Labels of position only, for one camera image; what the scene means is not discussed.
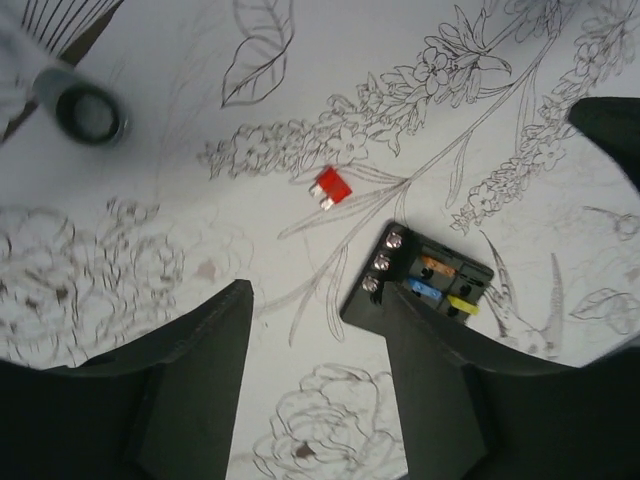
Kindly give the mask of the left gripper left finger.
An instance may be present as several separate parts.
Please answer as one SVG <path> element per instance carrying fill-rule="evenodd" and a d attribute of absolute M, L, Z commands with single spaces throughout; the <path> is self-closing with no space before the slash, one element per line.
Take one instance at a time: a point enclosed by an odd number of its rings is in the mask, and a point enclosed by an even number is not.
<path fill-rule="evenodd" d="M 222 479 L 254 291 L 209 300 L 76 368 L 1 364 L 5 479 Z"/>

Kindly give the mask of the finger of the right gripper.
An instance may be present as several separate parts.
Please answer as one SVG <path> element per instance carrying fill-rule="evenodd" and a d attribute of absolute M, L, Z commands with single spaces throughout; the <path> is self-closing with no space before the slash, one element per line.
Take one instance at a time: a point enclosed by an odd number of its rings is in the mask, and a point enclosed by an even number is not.
<path fill-rule="evenodd" d="M 604 151 L 639 192 L 639 99 L 588 97 L 571 106 L 568 122 Z"/>

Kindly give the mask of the black fuse box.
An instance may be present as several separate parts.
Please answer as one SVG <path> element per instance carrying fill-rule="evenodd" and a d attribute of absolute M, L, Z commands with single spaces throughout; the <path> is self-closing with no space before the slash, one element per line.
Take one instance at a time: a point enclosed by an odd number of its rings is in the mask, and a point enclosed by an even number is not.
<path fill-rule="evenodd" d="M 454 278 L 427 269 L 421 256 L 433 257 L 457 270 Z M 416 278 L 442 292 L 434 301 L 411 291 L 407 280 Z M 341 320 L 379 335 L 384 333 L 382 301 L 385 287 L 396 284 L 411 297 L 444 317 L 466 324 L 467 315 L 450 306 L 454 295 L 479 307 L 479 301 L 494 278 L 494 271 L 456 250 L 409 227 L 390 221 L 382 230 L 363 268 L 339 309 Z"/>

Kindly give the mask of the orange blade fuse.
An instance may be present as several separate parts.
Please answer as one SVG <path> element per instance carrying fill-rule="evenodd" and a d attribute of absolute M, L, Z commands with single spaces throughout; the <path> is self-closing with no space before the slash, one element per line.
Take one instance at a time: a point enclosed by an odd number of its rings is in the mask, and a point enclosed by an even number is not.
<path fill-rule="evenodd" d="M 455 268 L 453 268 L 450 265 L 447 265 L 433 257 L 427 256 L 427 255 L 422 255 L 421 256 L 421 260 L 424 264 L 424 266 L 435 272 L 435 273 L 439 273 L 443 276 L 449 277 L 449 278 L 454 278 L 456 276 L 457 270 Z"/>

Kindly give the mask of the blue blade fuse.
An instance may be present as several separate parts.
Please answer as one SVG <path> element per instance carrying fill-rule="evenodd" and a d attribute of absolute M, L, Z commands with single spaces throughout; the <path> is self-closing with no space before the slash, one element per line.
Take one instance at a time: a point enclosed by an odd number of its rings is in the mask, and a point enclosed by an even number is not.
<path fill-rule="evenodd" d="M 442 292 L 438 289 L 428 285 L 422 280 L 416 278 L 409 278 L 407 283 L 412 292 L 419 296 L 425 296 L 434 301 L 440 301 L 443 297 Z"/>

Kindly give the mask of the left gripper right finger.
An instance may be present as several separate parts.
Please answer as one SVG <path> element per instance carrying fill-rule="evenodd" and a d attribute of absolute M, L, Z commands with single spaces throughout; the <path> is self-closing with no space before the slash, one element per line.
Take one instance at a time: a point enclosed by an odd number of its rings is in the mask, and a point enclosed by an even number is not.
<path fill-rule="evenodd" d="M 543 361 L 426 307 L 382 300 L 413 479 L 635 479 L 639 351 L 581 368 Z"/>

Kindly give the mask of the small red fuse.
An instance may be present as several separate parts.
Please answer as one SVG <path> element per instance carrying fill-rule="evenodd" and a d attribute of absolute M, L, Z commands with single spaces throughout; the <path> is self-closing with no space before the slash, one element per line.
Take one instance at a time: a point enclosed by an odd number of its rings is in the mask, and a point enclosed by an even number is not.
<path fill-rule="evenodd" d="M 320 208 L 327 211 L 348 198 L 352 189 L 335 168 L 327 167 L 316 177 L 308 192 L 318 198 Z"/>

